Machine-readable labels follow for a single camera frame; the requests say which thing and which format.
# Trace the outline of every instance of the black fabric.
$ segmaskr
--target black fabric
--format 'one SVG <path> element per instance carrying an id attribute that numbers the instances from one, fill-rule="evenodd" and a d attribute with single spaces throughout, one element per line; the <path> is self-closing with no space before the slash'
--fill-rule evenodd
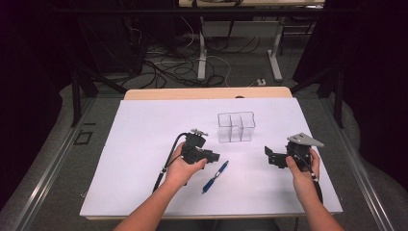
<path id="1" fill-rule="evenodd" d="M 69 84 L 58 47 L 32 9 L 22 1 L 0 6 L 1 207 L 37 157 Z"/>
<path id="2" fill-rule="evenodd" d="M 408 128 L 408 6 L 402 0 L 378 0 L 365 7 L 369 10 L 354 21 L 321 21 L 293 78 L 298 83 L 312 78 L 338 60 L 344 52 L 342 40 L 358 35 L 354 45 L 345 50 L 349 56 L 345 60 L 344 101 L 360 126 L 359 151 L 408 190 L 404 149 Z"/>

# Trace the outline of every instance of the white tabletop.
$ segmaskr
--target white tabletop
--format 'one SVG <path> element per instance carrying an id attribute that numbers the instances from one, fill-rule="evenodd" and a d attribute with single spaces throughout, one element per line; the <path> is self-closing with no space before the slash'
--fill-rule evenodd
<path id="1" fill-rule="evenodd" d="M 179 0 L 180 7 L 191 7 L 192 0 Z M 232 7 L 231 3 L 210 3 L 197 0 L 198 7 Z M 243 0 L 241 7 L 273 7 L 273 6 L 315 6 L 324 4 L 324 0 Z"/>
<path id="2" fill-rule="evenodd" d="M 254 113 L 252 141 L 219 143 L 217 115 L 236 112 Z M 312 136 L 295 98 L 121 101 L 80 215 L 128 216 L 152 193 L 175 138 L 191 128 L 209 133 L 203 148 L 220 158 L 198 171 L 174 196 L 164 218 L 304 215 L 290 171 L 269 165 L 264 152 L 266 145 L 285 153 L 287 137 L 300 132 Z M 202 194 L 203 186 L 227 160 L 227 169 Z M 327 210 L 342 212 L 324 163 L 320 186 Z"/>

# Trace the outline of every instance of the human hand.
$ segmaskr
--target human hand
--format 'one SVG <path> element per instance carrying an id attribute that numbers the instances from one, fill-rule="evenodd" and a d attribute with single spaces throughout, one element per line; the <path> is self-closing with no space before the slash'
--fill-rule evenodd
<path id="1" fill-rule="evenodd" d="M 309 149 L 309 153 L 312 156 L 312 171 L 319 179 L 320 157 L 318 153 L 316 153 L 316 151 L 312 148 Z M 304 204 L 309 200 L 319 200 L 318 193 L 316 192 L 315 185 L 313 184 L 311 173 L 309 171 L 300 171 L 292 156 L 288 156 L 286 158 L 286 164 L 288 165 L 293 175 L 293 186 L 294 190 L 296 191 L 297 199 L 300 201 L 300 203 Z"/>
<path id="2" fill-rule="evenodd" d="M 207 159 L 205 158 L 192 165 L 187 164 L 181 156 L 181 149 L 183 148 L 183 145 L 183 142 L 180 143 L 171 156 L 170 162 L 172 163 L 167 169 L 164 184 L 181 188 L 190 180 L 193 174 L 198 172 L 207 164 Z"/>

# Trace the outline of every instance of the clear container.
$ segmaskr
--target clear container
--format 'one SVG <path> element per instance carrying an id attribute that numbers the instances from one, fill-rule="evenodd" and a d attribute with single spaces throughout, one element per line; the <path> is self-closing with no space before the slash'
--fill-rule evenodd
<path id="1" fill-rule="evenodd" d="M 252 112 L 218 114 L 218 141 L 251 141 L 255 129 Z"/>

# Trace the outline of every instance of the robotic end effector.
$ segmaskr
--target robotic end effector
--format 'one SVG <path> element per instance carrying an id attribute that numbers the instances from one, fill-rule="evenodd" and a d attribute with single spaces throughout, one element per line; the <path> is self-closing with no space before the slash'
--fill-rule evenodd
<path id="1" fill-rule="evenodd" d="M 317 147 L 324 147 L 323 143 L 314 140 L 304 133 L 299 133 L 297 135 L 288 137 L 288 141 L 288 145 L 286 146 L 286 154 L 274 153 L 270 148 L 265 146 L 265 154 L 267 154 L 268 156 L 268 162 L 270 165 L 276 165 L 279 168 L 285 168 L 288 166 L 286 164 L 286 157 L 290 155 L 296 161 L 299 169 L 303 170 L 305 167 L 309 167 L 311 164 L 309 148 L 312 145 Z"/>
<path id="2" fill-rule="evenodd" d="M 214 153 L 212 150 L 201 149 L 205 143 L 205 139 L 202 136 L 208 135 L 197 129 L 192 129 L 191 131 L 192 133 L 187 134 L 186 143 L 181 150 L 183 160 L 190 165 L 204 158 L 207 159 L 207 164 L 217 162 L 219 154 Z"/>

